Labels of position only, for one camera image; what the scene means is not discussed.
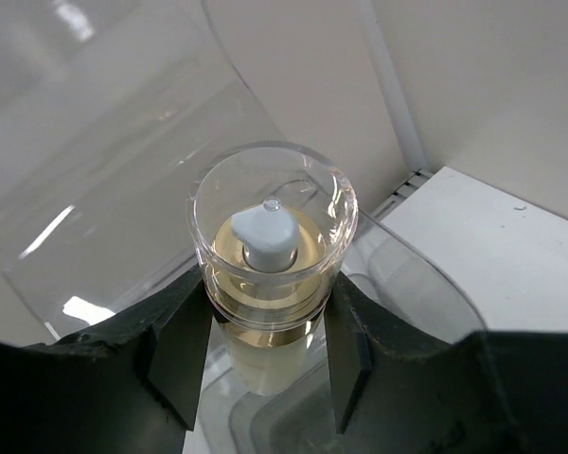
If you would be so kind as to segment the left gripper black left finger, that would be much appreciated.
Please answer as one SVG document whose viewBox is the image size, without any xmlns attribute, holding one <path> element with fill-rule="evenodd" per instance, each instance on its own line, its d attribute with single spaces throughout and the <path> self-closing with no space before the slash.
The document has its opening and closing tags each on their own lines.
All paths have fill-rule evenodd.
<svg viewBox="0 0 568 454">
<path fill-rule="evenodd" d="M 212 312 L 197 269 L 50 344 L 0 342 L 0 453 L 179 453 Z"/>
</svg>

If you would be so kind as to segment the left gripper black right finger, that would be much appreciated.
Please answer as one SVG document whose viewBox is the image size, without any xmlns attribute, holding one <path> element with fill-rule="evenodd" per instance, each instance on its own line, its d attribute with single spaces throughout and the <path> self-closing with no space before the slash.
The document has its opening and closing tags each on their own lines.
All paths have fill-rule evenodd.
<svg viewBox="0 0 568 454">
<path fill-rule="evenodd" d="M 348 453 L 568 453 L 568 333 L 478 330 L 446 343 L 339 275 L 325 315 Z"/>
</svg>

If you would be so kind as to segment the clear acrylic organizer box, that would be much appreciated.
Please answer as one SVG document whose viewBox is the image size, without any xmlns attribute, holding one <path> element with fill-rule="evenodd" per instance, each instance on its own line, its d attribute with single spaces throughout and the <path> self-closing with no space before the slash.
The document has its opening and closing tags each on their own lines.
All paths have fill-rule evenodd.
<svg viewBox="0 0 568 454">
<path fill-rule="evenodd" d="M 60 341 L 197 269 L 186 193 L 279 130 L 186 1 L 0 1 L 0 342 Z M 286 390 L 252 393 L 211 320 L 179 453 L 348 453 L 325 322 Z"/>
</svg>

